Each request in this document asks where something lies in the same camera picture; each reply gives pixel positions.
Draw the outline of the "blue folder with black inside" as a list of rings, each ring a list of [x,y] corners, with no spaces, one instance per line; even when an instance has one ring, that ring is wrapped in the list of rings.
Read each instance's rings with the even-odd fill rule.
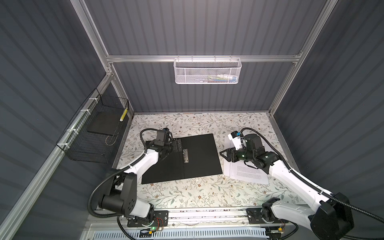
[[[184,164],[183,151],[171,153],[151,166],[142,176],[142,184],[154,184],[223,173],[213,134],[178,138],[188,150],[189,163]]]

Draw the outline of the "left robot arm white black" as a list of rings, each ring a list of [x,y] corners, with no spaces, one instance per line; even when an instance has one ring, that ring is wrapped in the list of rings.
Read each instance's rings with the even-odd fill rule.
[[[137,197],[137,181],[149,168],[165,160],[169,154],[177,153],[180,144],[174,142],[168,128],[144,129],[140,132],[140,140],[144,145],[144,152],[101,184],[105,189],[99,199],[99,207],[111,212],[101,215],[101,218],[130,217],[145,222],[154,219],[154,206]]]

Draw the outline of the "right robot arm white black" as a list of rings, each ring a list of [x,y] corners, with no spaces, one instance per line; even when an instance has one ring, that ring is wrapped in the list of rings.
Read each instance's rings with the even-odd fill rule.
[[[355,224],[349,200],[343,194],[332,194],[306,179],[291,168],[275,148],[265,149],[259,134],[243,135],[234,131],[227,136],[231,142],[220,155],[229,163],[243,162],[246,166],[261,170],[276,178],[296,193],[307,204],[299,207],[272,197],[263,203],[262,220],[273,223],[285,220],[311,230],[320,240],[339,240],[351,231]]]

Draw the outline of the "metal folder clip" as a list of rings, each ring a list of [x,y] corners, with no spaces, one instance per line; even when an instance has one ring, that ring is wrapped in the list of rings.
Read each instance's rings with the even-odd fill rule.
[[[183,149],[183,161],[184,164],[189,163],[189,154],[187,149]]]

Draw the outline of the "printed paper sheet near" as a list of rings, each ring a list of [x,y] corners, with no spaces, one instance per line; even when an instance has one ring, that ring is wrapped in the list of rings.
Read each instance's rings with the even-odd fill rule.
[[[247,167],[243,161],[230,163],[224,161],[223,174],[234,180],[247,183],[268,185],[268,175],[262,170]]]

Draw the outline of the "yellow marker in basket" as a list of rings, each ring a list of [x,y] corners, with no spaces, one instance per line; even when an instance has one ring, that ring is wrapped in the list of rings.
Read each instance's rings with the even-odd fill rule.
[[[121,117],[120,117],[120,122],[123,122],[123,121],[124,121],[124,119],[125,119],[127,113],[128,113],[128,108],[125,108],[124,111],[123,111],[123,113],[122,113],[122,115],[121,115]]]

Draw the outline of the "black pad in basket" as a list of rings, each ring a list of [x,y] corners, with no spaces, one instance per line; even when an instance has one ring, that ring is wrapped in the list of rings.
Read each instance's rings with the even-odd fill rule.
[[[99,112],[90,126],[87,128],[89,133],[113,136],[118,132],[121,115],[112,112]]]

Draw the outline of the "pens in white basket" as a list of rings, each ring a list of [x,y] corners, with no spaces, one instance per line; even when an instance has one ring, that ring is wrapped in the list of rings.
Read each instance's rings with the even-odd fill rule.
[[[211,75],[204,76],[201,79],[203,83],[230,83],[236,84],[238,82],[238,76],[235,75]]]

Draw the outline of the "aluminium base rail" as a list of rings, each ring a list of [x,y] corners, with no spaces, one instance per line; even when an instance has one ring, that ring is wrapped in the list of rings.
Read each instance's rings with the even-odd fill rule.
[[[217,207],[217,208],[181,208],[156,209],[155,217],[148,223],[140,222],[138,217],[123,217],[128,221],[127,227],[139,228],[154,226],[168,227],[229,227],[229,226],[288,226],[287,221],[276,220],[266,223],[261,219],[260,206],[250,207]]]

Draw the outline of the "aluminium frame of enclosure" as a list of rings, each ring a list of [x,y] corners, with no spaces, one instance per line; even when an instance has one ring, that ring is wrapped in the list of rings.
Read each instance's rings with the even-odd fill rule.
[[[70,1],[20,2],[1,1],[1,225],[107,73]],[[80,210],[24,211],[13,239],[78,239],[91,190],[78,183]]]

